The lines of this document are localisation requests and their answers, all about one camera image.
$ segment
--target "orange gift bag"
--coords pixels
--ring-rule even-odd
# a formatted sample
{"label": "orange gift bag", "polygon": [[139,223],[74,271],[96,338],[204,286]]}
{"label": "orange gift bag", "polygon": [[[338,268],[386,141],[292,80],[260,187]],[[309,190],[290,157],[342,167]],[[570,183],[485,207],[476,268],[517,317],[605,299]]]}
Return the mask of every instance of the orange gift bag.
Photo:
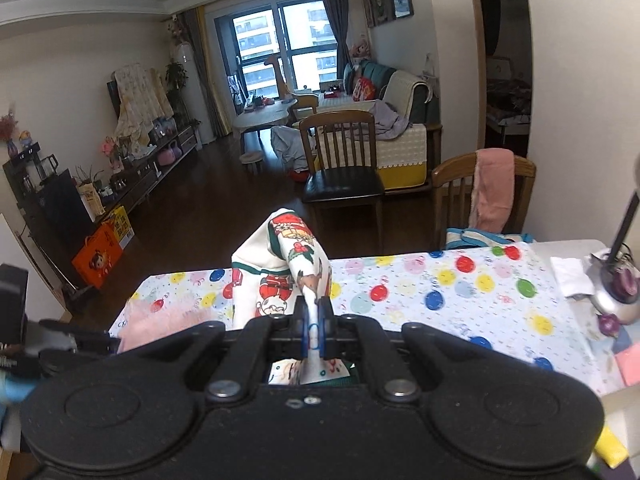
{"label": "orange gift bag", "polygon": [[122,248],[113,230],[101,224],[92,236],[86,238],[84,247],[76,254],[72,263],[89,285],[101,288],[121,255]]}

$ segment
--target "red pillow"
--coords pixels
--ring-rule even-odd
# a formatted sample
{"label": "red pillow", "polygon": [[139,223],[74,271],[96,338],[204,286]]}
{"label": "red pillow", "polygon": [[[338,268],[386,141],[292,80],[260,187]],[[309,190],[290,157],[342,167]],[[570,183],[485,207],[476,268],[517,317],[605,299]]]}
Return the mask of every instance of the red pillow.
{"label": "red pillow", "polygon": [[354,101],[370,101],[376,98],[376,87],[373,85],[371,79],[361,77],[356,83],[356,88],[353,89]]}

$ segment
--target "kettle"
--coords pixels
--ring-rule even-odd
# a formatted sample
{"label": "kettle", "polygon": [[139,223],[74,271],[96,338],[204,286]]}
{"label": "kettle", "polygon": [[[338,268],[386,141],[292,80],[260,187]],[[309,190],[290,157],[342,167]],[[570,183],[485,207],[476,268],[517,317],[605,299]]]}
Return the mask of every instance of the kettle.
{"label": "kettle", "polygon": [[56,174],[58,168],[58,160],[55,155],[49,155],[41,158],[39,162],[36,162],[36,169],[40,176],[41,182],[46,181],[49,177]]}

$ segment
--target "metal stand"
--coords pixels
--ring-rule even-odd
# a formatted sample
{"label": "metal stand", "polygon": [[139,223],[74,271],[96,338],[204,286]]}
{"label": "metal stand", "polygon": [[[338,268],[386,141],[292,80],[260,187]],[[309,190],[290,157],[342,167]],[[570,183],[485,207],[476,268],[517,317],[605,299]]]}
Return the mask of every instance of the metal stand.
{"label": "metal stand", "polygon": [[609,256],[606,261],[591,257],[591,267],[587,271],[587,276],[590,277],[595,288],[595,292],[591,296],[591,303],[603,314],[615,314],[622,324],[631,324],[640,319],[639,295],[636,294],[634,297],[626,299],[620,298],[613,285],[618,273],[618,253],[631,227],[639,204],[640,197],[634,192],[629,201],[629,206],[626,208],[625,217],[622,220],[622,224],[620,224],[620,229],[613,242]]}

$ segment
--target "sofa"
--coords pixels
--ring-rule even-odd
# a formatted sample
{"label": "sofa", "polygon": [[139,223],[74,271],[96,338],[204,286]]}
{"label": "sofa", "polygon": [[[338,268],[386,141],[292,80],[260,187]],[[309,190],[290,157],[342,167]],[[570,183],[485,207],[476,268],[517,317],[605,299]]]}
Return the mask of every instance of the sofa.
{"label": "sofa", "polygon": [[[383,100],[401,115],[408,116],[411,125],[400,137],[394,140],[379,140],[376,143],[378,154],[378,174],[386,192],[407,192],[421,190],[428,184],[431,171],[440,163],[440,134],[438,102],[430,96],[427,84],[413,74],[375,63],[364,61],[361,64],[362,76],[370,79],[376,87],[376,99]],[[318,100],[318,113],[339,110],[371,110],[375,100],[354,101],[351,68],[344,73],[345,92],[338,98]],[[302,118],[311,113],[303,112]],[[336,153],[330,146],[330,155]]]}

